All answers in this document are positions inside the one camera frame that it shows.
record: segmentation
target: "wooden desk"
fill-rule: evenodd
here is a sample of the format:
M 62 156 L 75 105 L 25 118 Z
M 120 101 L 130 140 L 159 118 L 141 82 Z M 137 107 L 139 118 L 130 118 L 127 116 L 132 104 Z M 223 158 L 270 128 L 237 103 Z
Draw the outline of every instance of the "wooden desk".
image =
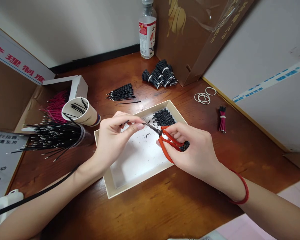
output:
M 209 105 L 196 102 L 196 93 L 208 85 L 200 80 L 186 87 L 154 89 L 142 81 L 144 69 L 153 70 L 158 59 L 138 53 L 77 69 L 61 77 L 82 75 L 88 99 L 102 118 L 118 110 L 134 114 L 170 99 L 188 124 L 212 134 L 218 159 L 243 177 L 278 193 L 300 180 L 300 170 L 282 157 L 282 150 L 220 96 Z M 106 94 L 132 83 L 140 103 L 118 105 Z M 227 107 L 227 133 L 218 131 L 220 105 Z M 27 152 L 11 189 L 26 196 L 68 173 L 87 160 L 95 146 L 68 152 L 53 163 L 40 153 Z M 71 201 L 45 228 L 47 239 L 167 239 L 199 238 L 243 212 L 204 182 L 172 166 L 128 191 L 108 199 L 103 179 Z

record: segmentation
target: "hand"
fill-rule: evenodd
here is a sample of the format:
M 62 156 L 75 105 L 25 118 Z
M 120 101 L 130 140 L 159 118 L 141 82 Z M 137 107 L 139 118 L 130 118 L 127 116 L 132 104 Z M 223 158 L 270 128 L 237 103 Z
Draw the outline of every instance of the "hand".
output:
M 126 122 L 130 127 L 121 132 Z M 144 128 L 142 123 L 144 121 L 140 117 L 120 111 L 116 112 L 112 118 L 101 121 L 98 146 L 93 158 L 96 156 L 98 164 L 101 164 L 104 170 L 117 160 L 130 137 Z
M 177 167 L 205 182 L 216 174 L 222 164 L 214 152 L 209 132 L 183 123 L 173 124 L 166 131 L 180 143 L 190 142 L 189 148 L 184 152 L 179 152 L 163 142 Z

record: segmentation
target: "red scissors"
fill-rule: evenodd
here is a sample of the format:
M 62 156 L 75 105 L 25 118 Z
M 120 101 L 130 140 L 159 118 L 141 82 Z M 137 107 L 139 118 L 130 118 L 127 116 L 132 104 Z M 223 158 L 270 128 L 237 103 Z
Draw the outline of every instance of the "red scissors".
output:
M 153 131 L 155 131 L 156 133 L 159 134 L 159 143 L 160 143 L 160 146 L 162 148 L 162 151 L 164 153 L 164 155 L 166 156 L 166 158 L 174 164 L 174 162 L 172 161 L 171 157 L 169 156 L 166 148 L 164 147 L 164 144 L 163 142 L 166 142 L 166 143 L 169 143 L 172 147 L 174 147 L 176 150 L 178 150 L 179 152 L 181 152 L 180 148 L 179 147 L 182 147 L 184 145 L 184 143 L 179 143 L 177 140 L 174 139 L 174 137 L 172 137 L 169 133 L 167 133 L 166 129 L 169 127 L 169 126 L 162 126 L 161 127 L 161 130 L 155 128 L 154 126 L 151 126 L 149 123 L 144 123 L 146 124 L 148 127 L 150 127 Z M 165 139 L 162 134 L 165 134 L 169 139 L 171 139 L 172 142 L 170 142 L 169 140 Z

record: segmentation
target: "scissors handle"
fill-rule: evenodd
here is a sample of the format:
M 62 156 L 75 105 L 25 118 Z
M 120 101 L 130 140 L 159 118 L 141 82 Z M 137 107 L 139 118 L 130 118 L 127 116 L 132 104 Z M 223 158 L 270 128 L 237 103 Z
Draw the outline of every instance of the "scissors handle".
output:
M 169 143 L 172 147 L 174 147 L 179 152 L 181 152 L 179 147 L 183 146 L 184 143 L 179 143 L 177 140 L 174 139 L 174 137 L 172 137 L 169 133 L 167 133 L 167 131 L 165 130 L 167 127 L 168 126 L 163 126 L 163 127 L 161 127 L 161 129 L 163 130 L 163 133 L 173 142 L 170 142 L 169 140 L 165 139 L 162 136 L 159 137 L 158 141 L 159 141 L 162 151 L 163 151 L 164 155 L 166 156 L 166 158 L 168 159 L 168 161 L 174 164 L 174 162 L 171 159 L 171 157 L 169 156 L 168 151 L 166 150 L 163 142 Z
M 171 157 L 169 156 L 169 154 L 168 154 L 168 152 L 167 152 L 167 150 L 166 150 L 166 148 L 165 148 L 165 146 L 164 146 L 164 144 L 163 144 L 163 139 L 164 139 L 164 138 L 162 138 L 162 137 L 160 137 L 160 138 L 158 139 L 158 141 L 159 141 L 159 143 L 160 143 L 160 146 L 161 146 L 161 148 L 162 148 L 162 151 L 163 151 L 164 155 L 166 156 L 166 158 L 169 160 L 169 162 L 171 162 L 171 163 L 174 164 L 174 162 L 172 161 Z
M 161 129 L 162 129 L 162 132 L 172 141 L 174 142 L 175 145 L 177 145 L 178 147 L 182 147 L 184 145 L 184 143 L 179 143 L 176 139 L 174 139 L 174 137 L 172 137 L 167 131 L 166 129 L 168 128 L 169 126 L 162 126 Z

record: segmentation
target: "left hand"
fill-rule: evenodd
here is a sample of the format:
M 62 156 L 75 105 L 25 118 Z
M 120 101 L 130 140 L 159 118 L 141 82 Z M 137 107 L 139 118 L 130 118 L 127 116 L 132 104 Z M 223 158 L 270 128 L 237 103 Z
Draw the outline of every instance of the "left hand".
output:
M 130 127 L 121 132 L 125 122 Z M 116 112 L 112 118 L 101 121 L 98 146 L 93 158 L 96 158 L 95 160 L 101 164 L 103 170 L 108 169 L 117 160 L 130 137 L 144 128 L 142 123 L 144 121 L 140 117 L 121 111 Z

